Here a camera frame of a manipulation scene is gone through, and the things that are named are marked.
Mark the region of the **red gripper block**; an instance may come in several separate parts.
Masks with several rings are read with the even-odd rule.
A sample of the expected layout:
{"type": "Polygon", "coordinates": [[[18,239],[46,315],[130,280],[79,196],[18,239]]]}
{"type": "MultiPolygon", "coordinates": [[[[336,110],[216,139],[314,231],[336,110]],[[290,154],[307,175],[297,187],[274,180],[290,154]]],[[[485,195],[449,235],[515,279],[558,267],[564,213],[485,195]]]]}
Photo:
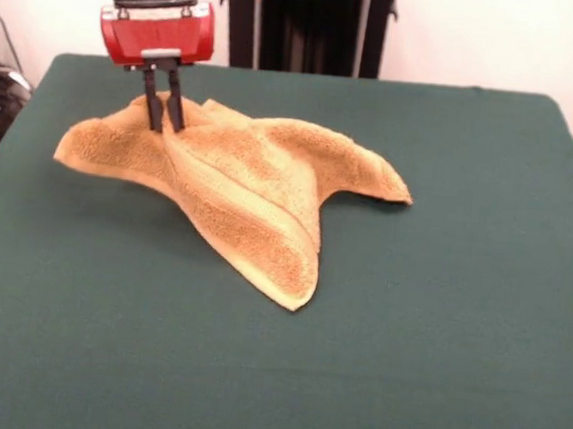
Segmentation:
{"type": "MultiPolygon", "coordinates": [[[[195,6],[124,9],[112,5],[100,12],[101,32],[112,62],[122,67],[139,67],[149,60],[175,59],[181,65],[207,61],[214,51],[215,10],[212,3],[195,6]]],[[[155,64],[144,66],[143,84],[150,129],[163,129],[163,104],[157,96],[155,64]]],[[[170,63],[167,71],[170,94],[169,119],[178,133],[185,128],[179,67],[170,63]]]]}

